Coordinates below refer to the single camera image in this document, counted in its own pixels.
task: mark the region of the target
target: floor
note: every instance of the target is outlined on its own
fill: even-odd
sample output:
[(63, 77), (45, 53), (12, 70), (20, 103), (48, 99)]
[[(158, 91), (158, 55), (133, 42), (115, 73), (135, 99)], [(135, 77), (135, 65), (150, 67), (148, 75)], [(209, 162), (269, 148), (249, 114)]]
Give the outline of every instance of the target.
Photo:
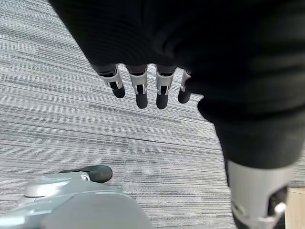
[[(182, 70), (164, 110), (153, 66), (143, 110), (120, 71), (123, 99), (96, 78), (46, 1), (1, 1), (0, 213), (36, 175), (105, 164), (114, 172), (108, 184), (134, 197), (157, 228), (235, 228), (213, 125), (197, 111), (199, 96), (177, 101)], [(305, 153), (295, 172), (304, 180)]]

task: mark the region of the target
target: black fingertip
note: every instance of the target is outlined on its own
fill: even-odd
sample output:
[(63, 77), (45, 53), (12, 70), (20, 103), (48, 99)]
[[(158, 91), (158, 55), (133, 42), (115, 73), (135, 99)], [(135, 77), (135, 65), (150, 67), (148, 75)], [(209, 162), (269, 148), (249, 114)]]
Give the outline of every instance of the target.
[(159, 109), (164, 109), (167, 107), (167, 97), (165, 94), (157, 94), (157, 107)]
[(113, 91), (113, 94), (119, 99), (121, 99), (125, 96), (124, 85), (122, 85), (122, 87), (120, 89), (113, 89), (112, 91)]
[(178, 101), (181, 104), (187, 103), (190, 100), (190, 97), (191, 97), (191, 93), (190, 92), (188, 92), (187, 90), (185, 90), (185, 92), (184, 92), (180, 88), (180, 91), (179, 91), (179, 94), (178, 94)]
[(137, 101), (137, 105), (139, 108), (141, 109), (144, 109), (145, 107), (147, 107), (147, 93), (145, 94), (142, 94), (142, 93), (139, 93), (139, 94), (136, 94), (135, 95), (135, 99)]

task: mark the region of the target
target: black sleeve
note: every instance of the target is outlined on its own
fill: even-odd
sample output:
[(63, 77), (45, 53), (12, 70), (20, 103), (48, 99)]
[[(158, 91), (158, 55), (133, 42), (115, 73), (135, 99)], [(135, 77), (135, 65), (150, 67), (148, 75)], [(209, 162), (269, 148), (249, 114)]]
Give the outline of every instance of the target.
[(295, 162), (305, 137), (305, 2), (50, 0), (94, 65), (176, 64), (225, 161)]

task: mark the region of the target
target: wooden object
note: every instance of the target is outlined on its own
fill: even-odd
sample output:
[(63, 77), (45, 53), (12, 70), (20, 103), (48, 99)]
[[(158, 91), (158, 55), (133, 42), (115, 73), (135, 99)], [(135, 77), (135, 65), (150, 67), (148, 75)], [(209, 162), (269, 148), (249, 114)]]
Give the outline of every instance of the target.
[(290, 188), (287, 203), (286, 229), (305, 229), (305, 188)]

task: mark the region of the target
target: robotic hand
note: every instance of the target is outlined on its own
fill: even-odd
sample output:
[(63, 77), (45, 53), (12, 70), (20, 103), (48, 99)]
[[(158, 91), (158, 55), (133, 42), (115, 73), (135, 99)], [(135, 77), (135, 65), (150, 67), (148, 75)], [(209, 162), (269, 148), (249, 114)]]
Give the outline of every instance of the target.
[[(186, 70), (179, 101), (204, 95), (198, 109), (220, 140), (237, 227), (273, 228), (305, 138), (302, 2), (50, 3), (117, 97), (124, 96), (117, 63), (127, 66), (140, 108), (148, 63)], [(173, 71), (157, 73), (164, 108)]]

